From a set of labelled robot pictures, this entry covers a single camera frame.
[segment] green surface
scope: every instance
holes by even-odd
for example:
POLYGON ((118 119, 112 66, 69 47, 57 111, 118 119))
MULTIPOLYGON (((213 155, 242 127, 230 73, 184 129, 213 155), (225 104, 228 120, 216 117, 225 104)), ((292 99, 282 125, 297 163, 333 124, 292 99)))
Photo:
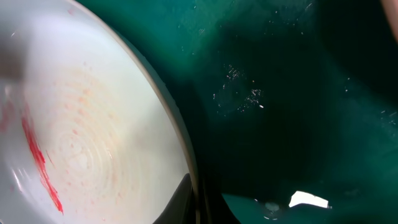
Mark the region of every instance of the green surface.
POLYGON ((214 187, 310 192, 333 205, 313 223, 395 223, 398 50, 378 1, 80 2, 163 79, 214 187))

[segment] white plate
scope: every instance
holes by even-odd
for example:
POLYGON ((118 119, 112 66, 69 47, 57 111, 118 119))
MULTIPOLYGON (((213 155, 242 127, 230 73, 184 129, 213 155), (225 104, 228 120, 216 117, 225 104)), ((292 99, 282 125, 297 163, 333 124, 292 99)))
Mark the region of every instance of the white plate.
POLYGON ((0 78, 2 224, 152 223, 189 172, 180 116, 76 2, 0 0, 0 78))

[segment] dark green table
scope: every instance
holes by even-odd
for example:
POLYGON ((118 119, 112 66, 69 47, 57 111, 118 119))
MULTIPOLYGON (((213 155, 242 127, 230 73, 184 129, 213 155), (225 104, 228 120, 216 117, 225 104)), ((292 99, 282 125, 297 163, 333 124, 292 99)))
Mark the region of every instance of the dark green table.
POLYGON ((232 211, 303 190, 333 210, 287 223, 395 223, 398 48, 378 1, 80 2, 155 68, 232 211))

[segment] white highlight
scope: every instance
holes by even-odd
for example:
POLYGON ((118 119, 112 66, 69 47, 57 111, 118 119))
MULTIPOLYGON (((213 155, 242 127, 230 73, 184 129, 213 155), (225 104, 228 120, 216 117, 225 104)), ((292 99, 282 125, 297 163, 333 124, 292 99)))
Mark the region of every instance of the white highlight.
POLYGON ((294 193, 292 196, 292 200, 289 203, 289 207, 291 208, 291 207, 299 205, 301 203, 315 205, 315 206, 322 207, 322 208, 328 208, 327 200, 317 197, 317 196, 314 196, 309 193, 296 191, 296 193, 294 193))

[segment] bowl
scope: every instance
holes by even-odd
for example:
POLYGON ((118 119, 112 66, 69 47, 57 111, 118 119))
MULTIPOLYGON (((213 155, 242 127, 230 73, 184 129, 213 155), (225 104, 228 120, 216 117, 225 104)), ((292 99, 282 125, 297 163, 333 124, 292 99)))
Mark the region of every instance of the bowl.
POLYGON ((186 173, 197 196, 182 117, 143 57, 75 1, 1 4, 2 224, 153 223, 186 173))

